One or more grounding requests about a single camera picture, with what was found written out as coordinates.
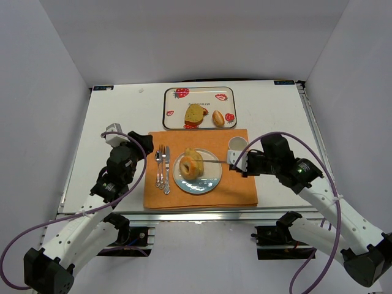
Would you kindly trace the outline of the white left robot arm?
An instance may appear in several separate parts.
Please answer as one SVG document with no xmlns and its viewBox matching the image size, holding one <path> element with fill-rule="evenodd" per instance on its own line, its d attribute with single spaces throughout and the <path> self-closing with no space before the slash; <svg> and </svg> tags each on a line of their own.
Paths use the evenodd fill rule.
<svg viewBox="0 0 392 294">
<path fill-rule="evenodd" d="M 139 183 L 136 167 L 153 152 L 153 137 L 115 130 L 103 137 L 112 147 L 110 156 L 79 212 L 49 242 L 24 255 L 24 282 L 38 293 L 68 293 L 91 259 L 129 237 L 129 220 L 113 210 Z"/>
</svg>

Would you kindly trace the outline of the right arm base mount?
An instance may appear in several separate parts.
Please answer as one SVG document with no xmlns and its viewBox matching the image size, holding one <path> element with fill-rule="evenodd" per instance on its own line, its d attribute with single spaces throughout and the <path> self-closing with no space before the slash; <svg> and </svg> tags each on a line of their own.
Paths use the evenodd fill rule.
<svg viewBox="0 0 392 294">
<path fill-rule="evenodd" d="M 279 236 L 276 226 L 257 226 L 251 233 L 258 260 L 307 260 L 315 258 L 314 250 L 306 243 L 287 241 Z"/>
</svg>

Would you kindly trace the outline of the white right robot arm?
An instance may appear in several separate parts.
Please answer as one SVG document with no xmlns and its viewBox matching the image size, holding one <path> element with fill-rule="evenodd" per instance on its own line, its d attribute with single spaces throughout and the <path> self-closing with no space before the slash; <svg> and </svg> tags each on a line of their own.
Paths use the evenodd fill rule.
<svg viewBox="0 0 392 294">
<path fill-rule="evenodd" d="M 285 187 L 310 203 L 334 227 L 331 232 L 289 211 L 277 220 L 274 236 L 282 243 L 303 242 L 330 257 L 321 276 L 333 260 L 363 287 L 371 287 L 391 268 L 391 234 L 368 222 L 339 195 L 323 163 L 313 164 L 295 157 L 286 132 L 258 137 L 262 150 L 246 146 L 229 150 L 227 163 L 241 176 L 273 175 Z"/>
</svg>

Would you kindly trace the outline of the bagel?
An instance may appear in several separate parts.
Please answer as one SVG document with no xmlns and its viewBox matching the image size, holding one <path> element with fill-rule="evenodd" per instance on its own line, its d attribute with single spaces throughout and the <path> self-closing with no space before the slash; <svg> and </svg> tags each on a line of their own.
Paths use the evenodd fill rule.
<svg viewBox="0 0 392 294">
<path fill-rule="evenodd" d="M 190 156 L 184 156 L 179 162 L 181 175 L 186 180 L 194 180 L 199 176 L 198 163 Z"/>
</svg>

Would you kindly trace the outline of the oblong golden bread roll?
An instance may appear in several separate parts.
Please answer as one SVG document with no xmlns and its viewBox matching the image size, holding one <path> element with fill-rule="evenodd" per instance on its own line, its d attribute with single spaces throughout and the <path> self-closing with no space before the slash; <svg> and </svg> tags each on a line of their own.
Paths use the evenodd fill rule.
<svg viewBox="0 0 392 294">
<path fill-rule="evenodd" d="M 190 156 L 191 158 L 193 158 L 194 161 L 196 161 L 198 167 L 198 175 L 202 176 L 204 174 L 204 163 L 200 153 L 192 148 L 186 148 L 184 154 L 186 156 Z"/>
</svg>

